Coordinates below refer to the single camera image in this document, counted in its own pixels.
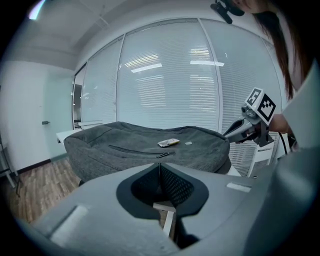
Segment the gray backpack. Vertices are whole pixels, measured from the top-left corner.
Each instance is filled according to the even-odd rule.
[[[169,147],[158,145],[168,139],[180,142]],[[151,163],[173,163],[220,174],[231,167],[228,139],[196,126],[155,129],[113,122],[74,133],[64,140],[64,146],[73,171],[84,182]]]

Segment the black and white pattern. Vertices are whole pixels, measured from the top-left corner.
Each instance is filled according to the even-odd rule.
[[[248,98],[248,100],[247,100],[246,102],[247,102],[250,106],[252,106],[252,105],[255,103],[255,101],[257,100],[257,98],[259,97],[260,93],[261,93],[261,90],[259,90],[259,89],[257,89],[257,88],[254,89],[254,90],[252,91],[250,97]]]
[[[262,101],[257,109],[257,111],[269,122],[274,111],[276,109],[276,104],[265,94],[263,95]]]

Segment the floor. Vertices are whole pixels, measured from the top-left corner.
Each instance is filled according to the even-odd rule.
[[[20,174],[18,193],[9,182],[1,184],[7,204],[14,217],[32,223],[78,188],[80,179],[73,173],[69,159],[47,163]],[[165,225],[167,211],[160,210],[160,226]]]

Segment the zipper pull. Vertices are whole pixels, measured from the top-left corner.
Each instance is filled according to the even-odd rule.
[[[158,155],[156,158],[163,158],[163,157],[166,157],[166,156],[169,156],[170,153],[166,152],[166,153],[163,153],[161,155]]]

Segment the long hair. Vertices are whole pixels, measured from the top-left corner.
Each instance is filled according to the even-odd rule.
[[[263,32],[267,36],[271,37],[273,41],[276,57],[285,80],[286,96],[290,100],[293,98],[294,95],[294,87],[289,73],[289,59],[286,41],[280,26],[279,19],[275,13],[270,11],[256,13],[253,16],[257,23],[261,26]],[[308,74],[312,62],[304,53],[304,47],[298,31],[292,25],[290,20],[287,19],[287,23],[291,34],[291,39],[294,45],[293,61],[300,61],[301,64],[301,70],[295,70],[295,72],[301,72],[302,79],[304,80]]]

